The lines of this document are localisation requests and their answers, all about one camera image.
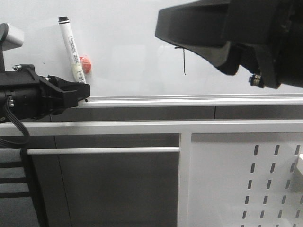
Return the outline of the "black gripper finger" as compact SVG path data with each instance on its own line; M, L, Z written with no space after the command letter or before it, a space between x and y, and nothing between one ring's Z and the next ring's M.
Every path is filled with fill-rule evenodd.
M229 0L199 0L161 9L155 36L204 58L221 73L237 73L241 51L223 37Z

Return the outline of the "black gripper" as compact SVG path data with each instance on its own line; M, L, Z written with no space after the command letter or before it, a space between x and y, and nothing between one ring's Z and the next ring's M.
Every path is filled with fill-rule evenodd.
M9 122L4 105L19 119L39 120L58 115L90 97L90 85L71 82L57 76L42 77L32 64L16 65L5 71L0 65L0 122Z
M222 38L254 50L266 87L303 86L301 0L232 0Z

